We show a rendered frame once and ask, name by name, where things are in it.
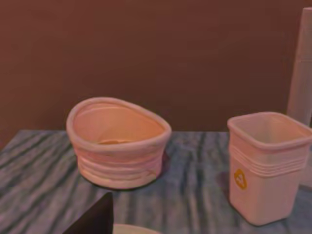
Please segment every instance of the pink cup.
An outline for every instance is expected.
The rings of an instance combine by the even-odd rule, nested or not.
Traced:
[[[94,184],[115,189],[139,187],[158,177],[172,131],[160,116],[110,97],[77,104],[66,130],[80,173]]]

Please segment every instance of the striped tabletop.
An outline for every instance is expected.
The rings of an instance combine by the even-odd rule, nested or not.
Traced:
[[[115,222],[163,234],[311,234],[311,191],[299,190],[288,219],[263,227],[230,206],[228,143],[227,133],[174,132],[158,180],[113,191]],[[0,154],[0,234],[61,234],[107,191],[80,176],[64,131],[20,131]]]

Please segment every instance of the pink container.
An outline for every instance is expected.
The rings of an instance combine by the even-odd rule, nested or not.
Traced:
[[[110,97],[77,104],[66,129],[80,173],[94,184],[115,189],[139,187],[158,177],[172,131],[158,115]]]
[[[230,202],[254,225],[289,216],[306,166],[312,131],[278,113],[233,117]]]

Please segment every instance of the cup rim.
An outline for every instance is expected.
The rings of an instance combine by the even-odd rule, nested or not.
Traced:
[[[161,133],[160,135],[157,135],[155,137],[152,137],[146,140],[128,142],[128,143],[123,143],[123,144],[101,145],[101,144],[96,144],[96,143],[92,143],[90,141],[84,140],[74,130],[75,117],[82,108],[91,104],[103,103],[103,102],[120,104],[123,106],[127,106],[131,109],[137,110],[140,113],[143,113],[144,115],[156,120],[164,128],[164,132]],[[70,141],[75,146],[78,146],[80,148],[83,148],[85,150],[92,151],[92,152],[103,152],[103,151],[137,150],[137,149],[142,148],[142,146],[153,147],[154,145],[167,141],[171,135],[172,129],[169,123],[165,121],[162,117],[158,116],[157,114],[141,106],[138,106],[136,104],[133,104],[133,103],[130,103],[130,102],[118,99],[118,98],[114,98],[114,97],[92,97],[92,98],[88,98],[86,100],[79,102],[72,108],[66,120],[66,131],[67,131]]]

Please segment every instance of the dark pointed object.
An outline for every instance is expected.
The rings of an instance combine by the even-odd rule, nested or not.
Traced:
[[[63,234],[112,234],[113,224],[113,194],[107,193]]]

